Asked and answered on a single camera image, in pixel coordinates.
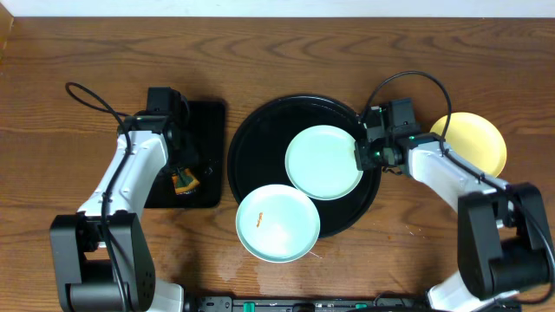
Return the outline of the yellow green sponge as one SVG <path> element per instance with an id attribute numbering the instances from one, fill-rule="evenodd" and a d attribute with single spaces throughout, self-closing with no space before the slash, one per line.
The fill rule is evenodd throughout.
<path id="1" fill-rule="evenodd" d="M 178 168 L 172 175 L 174 191 L 177 195 L 192 195 L 200 188 L 200 181 L 189 168 Z"/>

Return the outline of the yellow plate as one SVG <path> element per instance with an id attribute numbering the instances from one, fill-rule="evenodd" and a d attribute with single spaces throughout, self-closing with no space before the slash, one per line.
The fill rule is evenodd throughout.
<path id="1" fill-rule="evenodd" d="M 506 165 L 506 142 L 498 128 L 482 116 L 453 113 L 446 140 L 462 158 L 493 177 L 498 177 Z"/>

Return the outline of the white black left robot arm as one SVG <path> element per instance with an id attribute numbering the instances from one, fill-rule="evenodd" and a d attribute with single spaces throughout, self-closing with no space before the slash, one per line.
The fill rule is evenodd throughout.
<path id="1" fill-rule="evenodd" d="M 156 276 L 140 219 L 153 182 L 181 147 L 190 109 L 150 105 L 119 121 L 117 147 L 101 182 L 74 214 L 50 229 L 64 311 L 194 311 L 183 286 Z"/>

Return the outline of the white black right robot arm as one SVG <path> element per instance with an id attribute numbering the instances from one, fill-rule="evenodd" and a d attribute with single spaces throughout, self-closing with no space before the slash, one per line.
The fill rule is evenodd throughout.
<path id="1" fill-rule="evenodd" d="M 525 290 L 554 284 L 554 252 L 545 207 L 531 184 L 493 178 L 424 133 L 411 103 L 365 108 L 366 136 L 355 143 L 361 171 L 405 174 L 433 190 L 458 215 L 458 270 L 432 287 L 439 311 L 485 311 Z"/>

